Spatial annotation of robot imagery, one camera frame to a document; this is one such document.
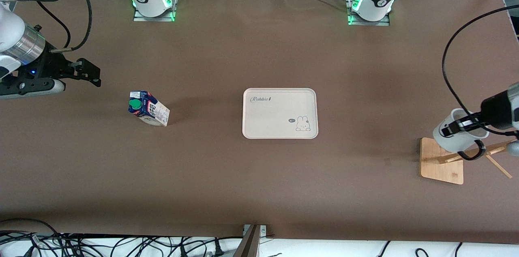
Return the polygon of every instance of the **wooden mug holder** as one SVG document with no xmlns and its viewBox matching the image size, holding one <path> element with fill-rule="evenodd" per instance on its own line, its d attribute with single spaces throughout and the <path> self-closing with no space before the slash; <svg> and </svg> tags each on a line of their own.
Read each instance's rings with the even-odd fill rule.
<svg viewBox="0 0 519 257">
<path fill-rule="evenodd" d="M 491 161 L 508 178 L 512 176 L 499 165 L 492 155 L 506 151 L 506 145 L 512 141 L 491 144 L 487 146 L 485 157 Z M 466 152 L 473 156 L 478 149 Z M 420 176 L 443 182 L 463 184 L 463 158 L 458 154 L 447 152 L 434 139 L 423 137 L 420 139 Z"/>
</svg>

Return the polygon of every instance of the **brown table surface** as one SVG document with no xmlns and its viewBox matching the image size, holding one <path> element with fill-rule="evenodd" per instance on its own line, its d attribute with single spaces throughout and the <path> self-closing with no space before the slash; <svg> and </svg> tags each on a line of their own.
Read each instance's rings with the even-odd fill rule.
<svg viewBox="0 0 519 257">
<path fill-rule="evenodd" d="M 47 5 L 78 43 L 84 0 Z M 517 242 L 516 158 L 495 156 L 511 180 L 486 159 L 465 163 L 464 185 L 418 174 L 418 139 L 457 107 L 445 44 L 502 6 L 398 0 L 390 27 L 363 27 L 348 25 L 343 0 L 180 0 L 174 23 L 132 22 L 129 0 L 92 0 L 90 39 L 66 57 L 98 65 L 102 87 L 67 80 L 57 96 L 0 104 L 0 216 L 82 233 L 224 236 L 261 223 L 280 238 Z M 16 12 L 64 42 L 35 2 Z M 454 41 L 448 74 L 478 111 L 517 81 L 517 57 L 497 13 Z M 319 135 L 245 139 L 251 87 L 314 89 Z M 128 113 L 132 90 L 167 105 L 169 126 Z"/>
</svg>

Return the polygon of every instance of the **mug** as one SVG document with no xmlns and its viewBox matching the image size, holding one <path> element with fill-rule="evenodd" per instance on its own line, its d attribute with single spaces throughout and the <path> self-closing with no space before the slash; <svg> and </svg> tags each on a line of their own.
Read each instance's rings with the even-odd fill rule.
<svg viewBox="0 0 519 257">
<path fill-rule="evenodd" d="M 486 138 L 489 135 L 489 132 L 482 129 L 474 129 L 471 131 L 462 131 L 461 133 L 455 133 L 454 135 L 449 135 L 448 137 L 444 136 L 442 133 L 442 129 L 447 127 L 450 123 L 459 120 L 463 117 L 467 116 L 467 113 L 460 108 L 454 109 L 451 111 L 449 116 L 445 118 L 433 131 L 432 135 L 434 140 L 444 149 L 449 152 L 457 152 L 463 159 L 477 159 L 485 152 L 485 145 L 482 143 L 481 139 Z M 476 143 L 480 149 L 477 156 L 473 158 L 467 157 L 463 152 L 470 146 Z"/>
</svg>

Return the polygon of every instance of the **rabbit cartoon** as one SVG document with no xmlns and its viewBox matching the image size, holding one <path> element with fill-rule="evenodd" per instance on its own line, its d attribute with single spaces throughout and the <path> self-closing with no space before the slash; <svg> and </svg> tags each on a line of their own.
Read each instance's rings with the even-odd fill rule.
<svg viewBox="0 0 519 257">
<path fill-rule="evenodd" d="M 310 131 L 310 123 L 308 122 L 308 117 L 299 116 L 297 117 L 296 131 Z"/>
</svg>

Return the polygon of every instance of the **wooden peg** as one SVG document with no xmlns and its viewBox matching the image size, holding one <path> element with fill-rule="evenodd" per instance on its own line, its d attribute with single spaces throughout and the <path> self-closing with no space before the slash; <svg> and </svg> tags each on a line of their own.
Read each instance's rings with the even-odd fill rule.
<svg viewBox="0 0 519 257">
<path fill-rule="evenodd" d="M 491 162 L 492 162 L 492 163 L 493 163 L 493 164 L 494 164 L 494 165 L 495 165 L 495 166 L 496 166 L 496 167 L 497 167 L 501 172 L 503 172 L 503 174 L 505 174 L 509 179 L 512 179 L 512 175 L 510 175 L 509 172 L 507 172 L 503 167 L 501 167 L 501 165 L 499 165 L 499 164 L 495 161 L 495 159 L 493 159 L 493 158 L 491 157 L 491 153 L 487 152 L 487 153 L 485 154 L 485 157 L 486 157 L 487 159 L 489 159 L 489 160 L 490 160 L 490 161 L 491 161 Z"/>
</svg>

